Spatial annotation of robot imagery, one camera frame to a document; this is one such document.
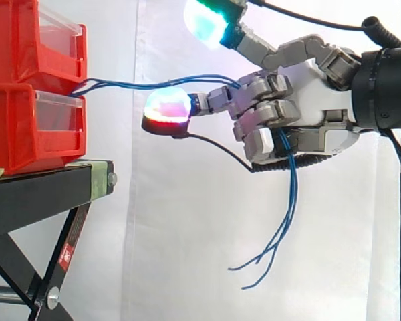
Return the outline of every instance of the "white backdrop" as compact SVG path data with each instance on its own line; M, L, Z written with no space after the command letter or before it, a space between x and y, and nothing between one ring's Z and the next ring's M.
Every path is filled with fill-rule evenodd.
M184 26L185 2L140 0L137 82L203 73L238 78L257 69L235 52L212 52L198 42ZM273 3L354 25L377 15L401 35L399 3ZM362 34L253 6L244 20L274 46L318 33L358 53L377 49ZM299 171L295 220L275 265L260 286L242 292L265 266L238 273L227 268L257 255L279 226L289 173L250 175L202 142L143 133L147 94L135 97L123 320L399 319L399 167L388 142L364 135L338 157ZM242 154L226 114L195 119L190 130Z

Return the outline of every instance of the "stacked plastic drawer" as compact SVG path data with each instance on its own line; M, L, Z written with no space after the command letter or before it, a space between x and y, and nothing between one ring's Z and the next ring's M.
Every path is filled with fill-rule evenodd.
M56 169L86 152L86 29L39 6L0 0L0 176Z

